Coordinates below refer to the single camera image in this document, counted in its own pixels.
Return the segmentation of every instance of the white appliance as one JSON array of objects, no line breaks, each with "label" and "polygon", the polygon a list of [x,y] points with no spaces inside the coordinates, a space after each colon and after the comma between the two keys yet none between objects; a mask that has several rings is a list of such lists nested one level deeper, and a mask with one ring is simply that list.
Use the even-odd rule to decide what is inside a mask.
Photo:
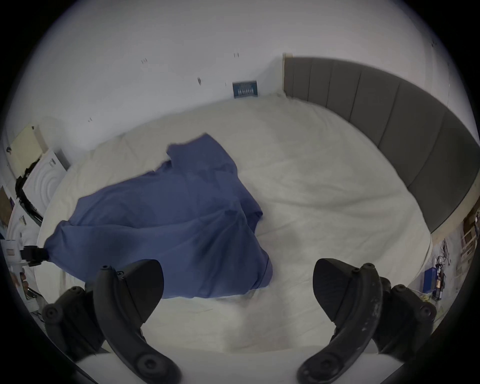
[{"label": "white appliance", "polygon": [[23,186],[25,196],[42,217],[66,173],[57,156],[49,150],[42,155],[25,181]]},{"label": "white appliance", "polygon": [[23,249],[25,245],[36,245],[40,226],[20,206],[18,199],[10,216],[7,228],[7,240],[17,241],[18,248]]}]

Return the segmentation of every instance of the white bedsheet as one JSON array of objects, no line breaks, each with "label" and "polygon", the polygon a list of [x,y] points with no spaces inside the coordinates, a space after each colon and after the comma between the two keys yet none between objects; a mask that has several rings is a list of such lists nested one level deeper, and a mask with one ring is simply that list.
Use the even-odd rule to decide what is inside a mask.
[{"label": "white bedsheet", "polygon": [[[317,259],[374,263],[392,285],[407,285],[420,272],[430,232],[394,168],[333,112],[284,95],[217,103],[101,144],[61,182],[38,245],[68,220],[78,198],[156,169],[167,159],[169,143],[204,132],[236,162],[240,180],[264,212],[256,235],[274,276],[267,288],[244,296],[162,300],[142,328],[147,341],[241,352],[326,345],[335,327],[313,295]],[[51,263],[36,268],[47,300],[74,285],[62,276]]]}]

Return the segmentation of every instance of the gray headboard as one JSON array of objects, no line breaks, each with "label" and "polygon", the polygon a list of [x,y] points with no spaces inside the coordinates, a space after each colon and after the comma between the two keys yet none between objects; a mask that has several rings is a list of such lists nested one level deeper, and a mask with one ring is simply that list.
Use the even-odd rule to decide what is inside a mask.
[{"label": "gray headboard", "polygon": [[462,122],[399,77],[350,61],[290,57],[284,91],[335,112],[374,142],[417,199],[431,232],[479,172],[480,147]]}]

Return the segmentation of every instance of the label sticker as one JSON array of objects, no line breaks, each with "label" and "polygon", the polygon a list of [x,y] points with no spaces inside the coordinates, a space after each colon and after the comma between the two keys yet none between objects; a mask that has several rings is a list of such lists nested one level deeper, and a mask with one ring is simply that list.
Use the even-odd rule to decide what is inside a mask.
[{"label": "label sticker", "polygon": [[232,83],[233,85],[233,97],[247,97],[258,96],[257,82],[256,81],[243,81],[239,83]]}]

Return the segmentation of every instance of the blue cloth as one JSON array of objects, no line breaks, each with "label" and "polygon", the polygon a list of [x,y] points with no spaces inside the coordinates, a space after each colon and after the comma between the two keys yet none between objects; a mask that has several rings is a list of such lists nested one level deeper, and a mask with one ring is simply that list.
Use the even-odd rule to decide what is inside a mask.
[{"label": "blue cloth", "polygon": [[244,294],[272,265],[254,232],[262,211],[230,156],[205,134],[168,147],[156,171],[78,200],[47,241],[50,260],[82,281],[102,265],[160,262],[164,298]]}]

